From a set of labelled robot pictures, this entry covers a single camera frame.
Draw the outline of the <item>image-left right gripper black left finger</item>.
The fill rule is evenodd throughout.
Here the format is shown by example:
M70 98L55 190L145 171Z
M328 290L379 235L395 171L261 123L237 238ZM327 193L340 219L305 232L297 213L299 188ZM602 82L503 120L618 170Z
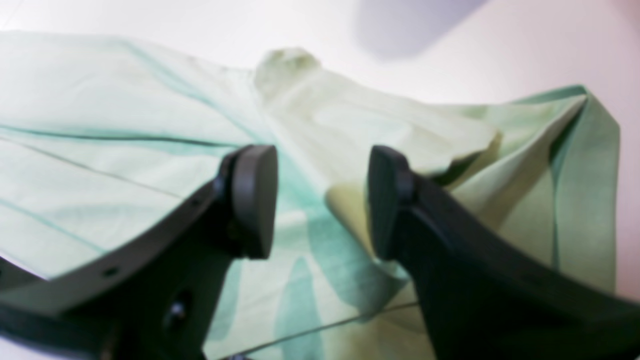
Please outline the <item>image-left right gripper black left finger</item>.
M203 360L235 259L268 259L278 152L248 145L130 243L53 280L1 260L1 337L68 360Z

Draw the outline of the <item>image-left right gripper right finger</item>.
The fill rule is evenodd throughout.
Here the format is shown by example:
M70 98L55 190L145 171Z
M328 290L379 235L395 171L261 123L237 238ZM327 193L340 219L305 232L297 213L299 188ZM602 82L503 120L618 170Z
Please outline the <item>image-left right gripper right finger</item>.
M371 148L372 246L410 275L439 360L635 360L639 306L531 259L407 158Z

